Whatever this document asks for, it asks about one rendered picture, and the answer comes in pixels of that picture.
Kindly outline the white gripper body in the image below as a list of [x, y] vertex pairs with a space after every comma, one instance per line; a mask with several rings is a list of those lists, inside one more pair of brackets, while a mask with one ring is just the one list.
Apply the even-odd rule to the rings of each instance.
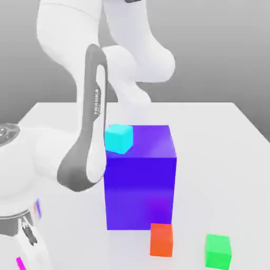
[[49, 253], [44, 239], [36, 229], [33, 229], [32, 231], [37, 240], [37, 243], [34, 243], [33, 245], [30, 243], [30, 239], [23, 230], [18, 232], [18, 242], [23, 251], [22, 258], [26, 270], [52, 270]]

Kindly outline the small orange cube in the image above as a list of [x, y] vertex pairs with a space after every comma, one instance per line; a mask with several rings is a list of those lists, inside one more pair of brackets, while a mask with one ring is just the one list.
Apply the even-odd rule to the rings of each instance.
[[150, 226], [150, 255], [172, 257], [173, 230], [172, 224], [156, 224]]

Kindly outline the small cyan cube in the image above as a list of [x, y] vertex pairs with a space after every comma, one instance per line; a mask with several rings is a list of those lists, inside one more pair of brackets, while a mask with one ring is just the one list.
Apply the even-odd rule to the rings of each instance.
[[105, 131], [106, 151], [125, 154], [133, 146], [133, 127], [124, 124], [112, 124]]

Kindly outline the small green cube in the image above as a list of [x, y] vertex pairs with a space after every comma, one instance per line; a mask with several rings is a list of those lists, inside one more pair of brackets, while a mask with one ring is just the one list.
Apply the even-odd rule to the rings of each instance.
[[223, 235], [207, 234], [205, 242], [205, 266], [229, 270], [232, 259], [230, 238]]

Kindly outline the large blue box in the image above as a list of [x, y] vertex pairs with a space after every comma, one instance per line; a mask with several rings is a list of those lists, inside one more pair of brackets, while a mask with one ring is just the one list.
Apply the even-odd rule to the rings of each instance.
[[125, 154], [107, 152], [104, 174], [108, 230], [148, 230], [171, 224], [177, 155], [170, 128], [134, 126]]

